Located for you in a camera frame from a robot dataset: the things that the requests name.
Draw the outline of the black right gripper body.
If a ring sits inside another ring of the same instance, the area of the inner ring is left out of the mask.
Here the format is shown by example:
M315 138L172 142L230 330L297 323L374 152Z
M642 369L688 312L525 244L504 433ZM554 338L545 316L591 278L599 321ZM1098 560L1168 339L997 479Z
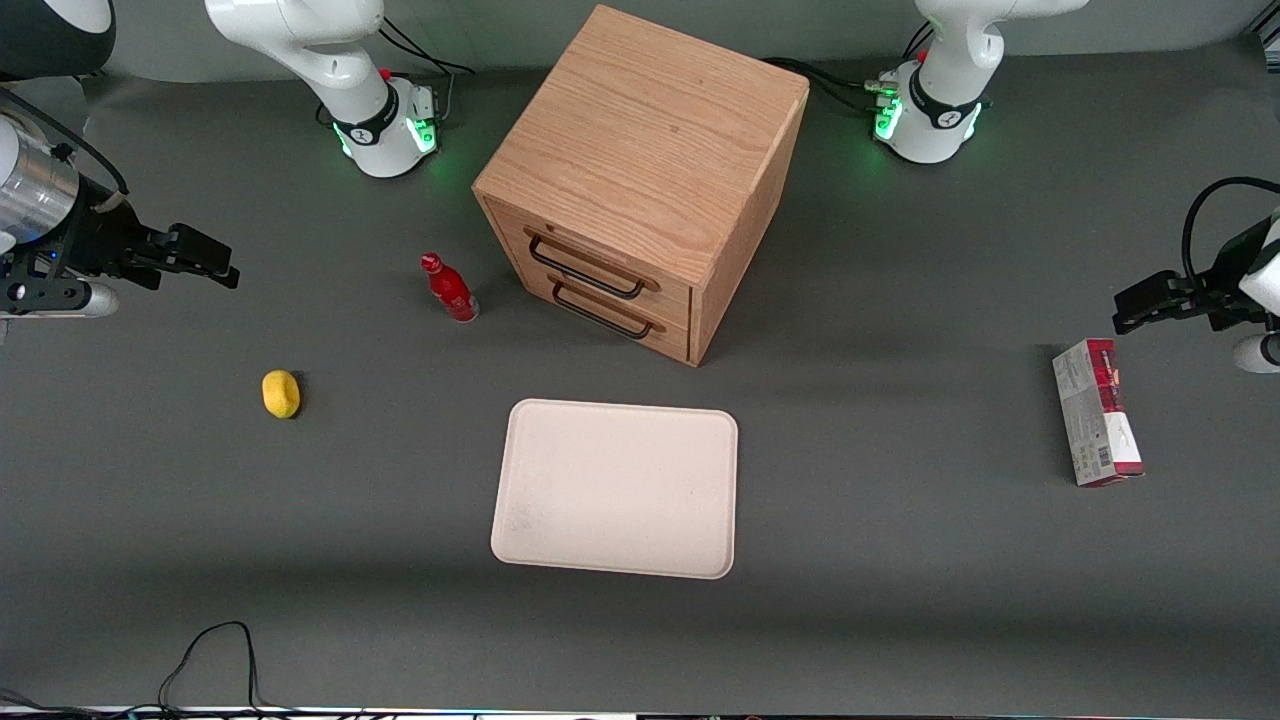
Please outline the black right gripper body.
M175 272L157 232L138 219L127 200L106 211L97 211L91 199L76 201L50 249L50 275L59 279L106 275L157 290L163 275Z

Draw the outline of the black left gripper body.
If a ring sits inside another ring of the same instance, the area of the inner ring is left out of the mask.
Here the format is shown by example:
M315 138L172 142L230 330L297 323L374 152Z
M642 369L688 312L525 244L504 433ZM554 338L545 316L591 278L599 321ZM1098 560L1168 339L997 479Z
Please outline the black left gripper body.
M1230 238L1197 275L1213 331L1248 323L1277 331L1279 228L1270 217Z

